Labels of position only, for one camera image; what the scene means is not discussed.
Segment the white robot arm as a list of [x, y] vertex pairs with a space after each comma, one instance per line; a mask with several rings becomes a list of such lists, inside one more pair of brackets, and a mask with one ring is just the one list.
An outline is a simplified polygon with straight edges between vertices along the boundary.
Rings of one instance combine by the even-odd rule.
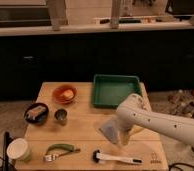
[[116, 109], [116, 122], [123, 138], [138, 125], [194, 147], [194, 119], [147, 111], [143, 98], [130, 94]]

